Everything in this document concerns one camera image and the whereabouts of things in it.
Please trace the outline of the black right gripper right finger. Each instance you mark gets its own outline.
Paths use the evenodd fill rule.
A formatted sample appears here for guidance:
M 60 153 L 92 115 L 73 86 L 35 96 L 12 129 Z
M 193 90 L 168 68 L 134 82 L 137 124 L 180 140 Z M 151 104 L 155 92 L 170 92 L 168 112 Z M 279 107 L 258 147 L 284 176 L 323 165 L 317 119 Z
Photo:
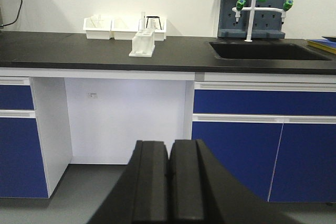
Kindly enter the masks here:
M 169 165 L 171 223 L 298 223 L 254 195 L 201 140 L 176 140 Z

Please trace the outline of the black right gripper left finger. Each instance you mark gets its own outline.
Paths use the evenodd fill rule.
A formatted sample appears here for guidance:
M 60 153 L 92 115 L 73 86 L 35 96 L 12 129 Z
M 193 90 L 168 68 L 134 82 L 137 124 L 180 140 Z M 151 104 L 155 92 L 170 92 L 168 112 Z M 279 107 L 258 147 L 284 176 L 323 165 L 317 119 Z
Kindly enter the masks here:
M 160 141 L 137 141 L 119 180 L 89 223 L 168 223 L 168 156 Z

